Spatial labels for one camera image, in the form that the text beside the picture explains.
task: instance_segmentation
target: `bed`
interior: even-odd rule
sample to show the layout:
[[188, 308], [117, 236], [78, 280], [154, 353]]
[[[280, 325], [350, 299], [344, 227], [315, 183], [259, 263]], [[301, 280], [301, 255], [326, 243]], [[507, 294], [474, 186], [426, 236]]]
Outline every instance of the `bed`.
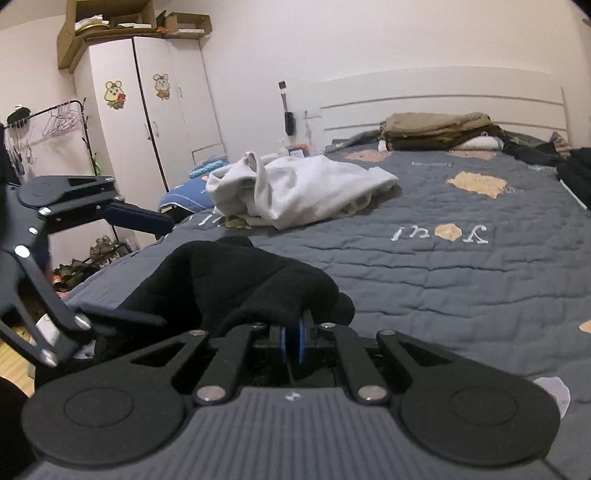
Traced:
[[[387, 114], [407, 110], [480, 110], [507, 129], [542, 138], [555, 130], [567, 133], [560, 86], [539, 72], [446, 67], [349, 77], [294, 91], [296, 116], [318, 143], [375, 128]], [[69, 305], [115, 307], [179, 245], [248, 235], [260, 248], [331, 275], [353, 300], [352, 327], [362, 336], [395, 329], [532, 381], [560, 377], [571, 403], [548, 460], [572, 480], [588, 479], [591, 335], [579, 326], [591, 318], [589, 213], [551, 168], [502, 153], [484, 160], [368, 150], [376, 151], [377, 143], [328, 155], [399, 177], [399, 188], [367, 210], [285, 232], [225, 228], [206, 210], [78, 286]], [[450, 182], [462, 172], [505, 183], [496, 194], [469, 192]]]

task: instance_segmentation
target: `folded clothes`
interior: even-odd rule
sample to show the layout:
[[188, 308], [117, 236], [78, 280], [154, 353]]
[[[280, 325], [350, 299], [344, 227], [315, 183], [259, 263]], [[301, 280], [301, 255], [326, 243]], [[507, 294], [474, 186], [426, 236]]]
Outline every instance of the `folded clothes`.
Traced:
[[229, 164], [228, 157], [223, 155], [221, 157], [213, 157], [207, 159], [201, 165], [195, 167], [193, 171], [189, 174], [190, 179], [198, 179], [208, 173], [213, 172], [215, 169], [224, 167]]
[[388, 150], [449, 150], [484, 133], [492, 137], [502, 134], [500, 127], [480, 112], [395, 113], [380, 124], [380, 130]]

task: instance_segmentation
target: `white cloth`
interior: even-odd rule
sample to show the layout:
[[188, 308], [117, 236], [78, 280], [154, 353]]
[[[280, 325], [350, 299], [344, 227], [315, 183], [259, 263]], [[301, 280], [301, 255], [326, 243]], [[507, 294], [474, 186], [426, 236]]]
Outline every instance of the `white cloth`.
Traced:
[[482, 135], [481, 137], [471, 138], [467, 142], [453, 147], [453, 150], [503, 150], [503, 141], [497, 137]]
[[397, 181], [396, 175], [379, 167], [365, 170], [324, 155], [260, 158], [248, 152], [237, 163], [211, 172], [207, 193], [219, 215], [283, 230], [354, 215]]

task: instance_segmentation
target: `white wall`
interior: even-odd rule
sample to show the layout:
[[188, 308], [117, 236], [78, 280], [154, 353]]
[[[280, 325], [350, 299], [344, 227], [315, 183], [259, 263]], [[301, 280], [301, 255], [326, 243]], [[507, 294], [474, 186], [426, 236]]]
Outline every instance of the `white wall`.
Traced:
[[157, 6], [211, 15], [203, 58], [234, 160], [245, 150], [278, 148], [281, 80], [446, 65], [555, 73], [571, 141], [591, 144], [591, 28], [570, 0], [158, 0]]
[[66, 0], [12, 0], [0, 15], [0, 30], [66, 14]]
[[[63, 23], [64, 17], [58, 16], [0, 30], [0, 121], [6, 122], [15, 105], [35, 112], [76, 98], [72, 76], [57, 70], [56, 37]], [[37, 133], [43, 131], [47, 118], [34, 120], [33, 142], [39, 139]], [[33, 147], [33, 155], [38, 176], [92, 173], [80, 131], [39, 143]], [[84, 260], [96, 238], [109, 232], [106, 222], [101, 221], [53, 235], [53, 264], [69, 263], [72, 258]]]

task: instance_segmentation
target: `metal pin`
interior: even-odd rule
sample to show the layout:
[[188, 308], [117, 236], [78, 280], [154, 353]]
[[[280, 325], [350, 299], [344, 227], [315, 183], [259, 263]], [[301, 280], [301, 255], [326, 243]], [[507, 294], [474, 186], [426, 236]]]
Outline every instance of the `metal pin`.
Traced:
[[357, 395], [366, 401], [379, 401], [385, 399], [388, 392], [379, 385], [366, 385], [357, 390]]
[[217, 401], [226, 396], [226, 391], [218, 385], [207, 385], [197, 390], [197, 398], [203, 401]]
[[50, 352], [49, 350], [41, 350], [41, 361], [48, 367], [57, 367], [56, 354]]
[[74, 315], [74, 321], [76, 322], [78, 327], [80, 327], [82, 330], [90, 330], [90, 327], [92, 327], [92, 323], [90, 322], [88, 317], [86, 315], [84, 315], [83, 313], [79, 313], [78, 315]]
[[24, 245], [17, 245], [14, 247], [14, 252], [21, 258], [28, 258], [31, 252]]

